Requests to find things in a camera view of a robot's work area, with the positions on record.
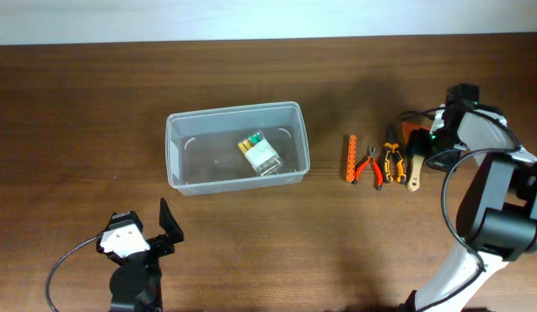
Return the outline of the orange scraper with wooden handle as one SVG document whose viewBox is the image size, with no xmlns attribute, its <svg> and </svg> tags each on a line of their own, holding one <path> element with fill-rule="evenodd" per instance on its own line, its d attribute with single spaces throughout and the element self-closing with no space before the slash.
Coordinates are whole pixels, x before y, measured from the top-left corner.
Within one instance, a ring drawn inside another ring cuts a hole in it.
<svg viewBox="0 0 537 312">
<path fill-rule="evenodd" d="M 426 129 L 430 131 L 430 129 L 426 126 L 417 125 L 417 124 L 410 123 L 407 121 L 401 122 L 401 129 L 402 129 L 402 136 L 403 136 L 404 143 L 405 143 L 405 155 L 406 155 L 407 141 L 412 131 L 418 130 L 418 129 Z M 409 169 L 408 169 L 408 181 L 407 181 L 406 187 L 410 192 L 415 192 L 420 187 L 421 169 L 424 165 L 425 159 L 428 156 L 422 157 L 422 156 L 415 155 L 414 157 L 408 157 L 406 155 L 406 157 L 410 160 Z"/>
</svg>

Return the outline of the clear plastic storage container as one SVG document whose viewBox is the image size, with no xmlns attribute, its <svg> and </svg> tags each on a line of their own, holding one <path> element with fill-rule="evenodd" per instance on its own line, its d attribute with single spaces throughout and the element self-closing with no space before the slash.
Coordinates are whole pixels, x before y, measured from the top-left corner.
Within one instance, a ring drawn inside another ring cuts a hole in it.
<svg viewBox="0 0 537 312">
<path fill-rule="evenodd" d="M 237 147 L 257 131 L 284 162 L 276 174 L 258 176 Z M 165 163 L 169 185 L 185 196 L 299 183 L 310 169 L 301 107 L 282 101 L 171 114 Z"/>
</svg>

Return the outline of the clear box of coloured bits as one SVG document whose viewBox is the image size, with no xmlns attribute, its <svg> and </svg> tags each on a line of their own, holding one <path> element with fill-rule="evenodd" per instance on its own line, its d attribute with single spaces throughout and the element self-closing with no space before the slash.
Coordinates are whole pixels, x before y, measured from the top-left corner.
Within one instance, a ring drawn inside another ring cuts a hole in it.
<svg viewBox="0 0 537 312">
<path fill-rule="evenodd" d="M 280 171 L 284 162 L 261 131 L 240 140 L 237 147 L 258 176 L 268 176 Z"/>
</svg>

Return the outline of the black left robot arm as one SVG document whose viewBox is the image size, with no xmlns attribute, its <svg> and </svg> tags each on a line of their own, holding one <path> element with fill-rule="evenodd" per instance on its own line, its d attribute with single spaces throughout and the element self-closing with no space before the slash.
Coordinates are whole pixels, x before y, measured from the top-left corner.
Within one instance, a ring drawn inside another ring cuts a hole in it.
<svg viewBox="0 0 537 312">
<path fill-rule="evenodd" d="M 163 309 L 159 259 L 174 253 L 175 245 L 184 241 L 164 198 L 159 203 L 159 226 L 165 232 L 146 239 L 135 211 L 115 212 L 100 234 L 97 252 L 118 265 L 109 281 L 112 311 Z"/>
</svg>

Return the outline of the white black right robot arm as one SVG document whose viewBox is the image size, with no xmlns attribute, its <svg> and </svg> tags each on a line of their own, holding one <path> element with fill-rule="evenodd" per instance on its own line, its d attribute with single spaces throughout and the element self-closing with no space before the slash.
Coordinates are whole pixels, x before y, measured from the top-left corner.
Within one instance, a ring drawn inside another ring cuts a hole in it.
<svg viewBox="0 0 537 312">
<path fill-rule="evenodd" d="M 448 214 L 453 173 L 447 172 L 440 205 L 456 242 L 435 276 L 401 305 L 403 311 L 463 311 L 494 273 L 537 251 L 537 158 L 492 107 L 443 104 L 434 111 L 432 138 L 453 134 L 468 150 L 452 170 L 470 159 L 479 168 L 456 220 Z"/>
</svg>

